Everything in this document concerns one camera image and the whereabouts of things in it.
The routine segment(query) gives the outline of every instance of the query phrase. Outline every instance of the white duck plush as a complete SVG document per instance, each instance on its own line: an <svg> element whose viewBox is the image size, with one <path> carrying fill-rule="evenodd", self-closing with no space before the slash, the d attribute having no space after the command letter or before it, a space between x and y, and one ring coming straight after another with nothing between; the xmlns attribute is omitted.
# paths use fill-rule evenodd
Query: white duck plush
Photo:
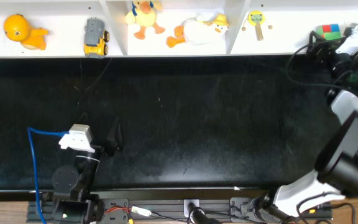
<svg viewBox="0 0 358 224"><path fill-rule="evenodd" d="M172 48L176 44L188 43L191 45L201 45L217 41L225 35L229 23L226 16L218 14L215 20L205 22L203 16L196 19L188 19L183 25L175 28L175 37L168 37L167 45Z"/></svg>

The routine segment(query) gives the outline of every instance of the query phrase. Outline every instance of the wooden floor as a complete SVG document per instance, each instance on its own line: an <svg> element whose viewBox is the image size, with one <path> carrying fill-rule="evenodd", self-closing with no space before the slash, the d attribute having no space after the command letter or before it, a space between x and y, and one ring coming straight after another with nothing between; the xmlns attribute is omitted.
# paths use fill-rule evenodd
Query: wooden floor
<svg viewBox="0 0 358 224"><path fill-rule="evenodd" d="M345 200L335 202L333 204L350 202L356 208L356 223L358 223L358 199ZM25 223L25 216L27 211L27 202L0 202L0 224L18 224ZM174 224L176 222L159 222L158 224ZM343 207L334 210L334 220L331 223L335 224L351 224L351 209Z"/></svg>

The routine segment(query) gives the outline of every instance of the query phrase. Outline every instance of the yellow and gray toy truck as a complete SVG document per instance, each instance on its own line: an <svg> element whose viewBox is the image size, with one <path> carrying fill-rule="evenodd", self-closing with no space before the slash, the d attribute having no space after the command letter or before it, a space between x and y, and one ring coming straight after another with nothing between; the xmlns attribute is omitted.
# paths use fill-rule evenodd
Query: yellow and gray toy truck
<svg viewBox="0 0 358 224"><path fill-rule="evenodd" d="M107 42L110 34L104 29L104 22L100 19L88 19L85 26L85 56L90 58L104 58L108 53Z"/></svg>

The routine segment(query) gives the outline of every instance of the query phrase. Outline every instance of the blue block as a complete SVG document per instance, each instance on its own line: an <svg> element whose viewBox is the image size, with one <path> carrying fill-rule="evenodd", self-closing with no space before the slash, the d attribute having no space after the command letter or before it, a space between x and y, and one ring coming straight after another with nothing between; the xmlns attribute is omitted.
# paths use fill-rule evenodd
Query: blue block
<svg viewBox="0 0 358 224"><path fill-rule="evenodd" d="M340 32L338 24L331 24L331 32Z"/></svg>

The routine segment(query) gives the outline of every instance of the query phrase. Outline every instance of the black tabletop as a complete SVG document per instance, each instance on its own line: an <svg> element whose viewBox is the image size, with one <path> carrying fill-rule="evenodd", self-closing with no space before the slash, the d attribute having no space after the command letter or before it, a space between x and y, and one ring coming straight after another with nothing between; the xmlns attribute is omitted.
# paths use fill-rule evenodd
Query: black tabletop
<svg viewBox="0 0 358 224"><path fill-rule="evenodd" d="M324 88L290 83L287 56L0 60L0 190L34 189L28 126L68 131L87 114L95 140L120 117L125 148L103 157L93 190L275 187L313 169L339 127ZM300 57L297 78L326 80ZM59 137L33 135L41 189L72 164Z"/></svg>

